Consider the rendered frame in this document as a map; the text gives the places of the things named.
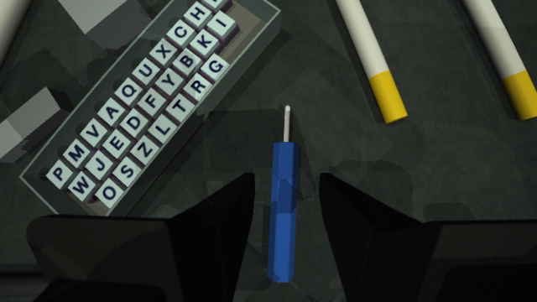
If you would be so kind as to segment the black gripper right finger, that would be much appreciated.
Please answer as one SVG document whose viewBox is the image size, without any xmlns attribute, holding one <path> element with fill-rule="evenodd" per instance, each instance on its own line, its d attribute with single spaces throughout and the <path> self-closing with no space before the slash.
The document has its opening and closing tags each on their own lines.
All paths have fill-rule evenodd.
<svg viewBox="0 0 537 302">
<path fill-rule="evenodd" d="M 330 173 L 319 194 L 347 302 L 435 302 L 455 266 L 537 263 L 537 219 L 423 223 Z"/>
</svg>

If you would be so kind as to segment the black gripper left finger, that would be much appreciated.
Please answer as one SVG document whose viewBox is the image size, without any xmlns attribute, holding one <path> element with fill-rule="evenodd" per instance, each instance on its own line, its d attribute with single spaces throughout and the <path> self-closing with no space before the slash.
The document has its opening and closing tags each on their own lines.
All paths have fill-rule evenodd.
<svg viewBox="0 0 537 302">
<path fill-rule="evenodd" d="M 26 238 L 55 279 L 159 286 L 168 302 L 232 302 L 253 219 L 246 172 L 172 218 L 46 215 Z"/>
</svg>

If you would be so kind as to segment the dark blue stylus with grey tip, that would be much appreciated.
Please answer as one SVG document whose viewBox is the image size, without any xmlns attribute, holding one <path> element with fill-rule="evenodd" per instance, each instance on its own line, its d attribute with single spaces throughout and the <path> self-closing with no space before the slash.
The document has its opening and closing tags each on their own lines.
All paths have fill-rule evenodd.
<svg viewBox="0 0 537 302">
<path fill-rule="evenodd" d="M 299 144 L 289 141 L 290 106 L 284 109 L 284 141 L 274 143 L 268 241 L 268 274 L 288 283 L 295 266 Z"/>
</svg>

